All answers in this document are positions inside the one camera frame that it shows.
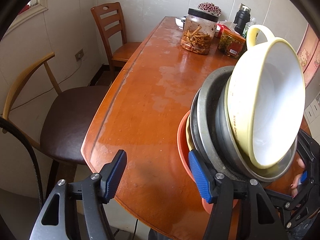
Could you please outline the person's right hand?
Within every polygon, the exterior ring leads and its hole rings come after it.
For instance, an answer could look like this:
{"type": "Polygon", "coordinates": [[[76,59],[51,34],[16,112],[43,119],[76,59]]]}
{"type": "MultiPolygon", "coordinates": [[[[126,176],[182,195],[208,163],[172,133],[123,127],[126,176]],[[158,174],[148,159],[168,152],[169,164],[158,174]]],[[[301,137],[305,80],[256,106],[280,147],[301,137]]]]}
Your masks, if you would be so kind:
{"type": "MultiPolygon", "coordinates": [[[[297,158],[297,164],[302,170],[305,169],[305,164],[304,164],[303,160],[300,157],[297,158]]],[[[298,194],[298,183],[300,181],[301,176],[302,176],[301,173],[296,175],[295,178],[293,179],[292,184],[290,185],[291,197],[292,198],[294,198],[298,194]]]]}

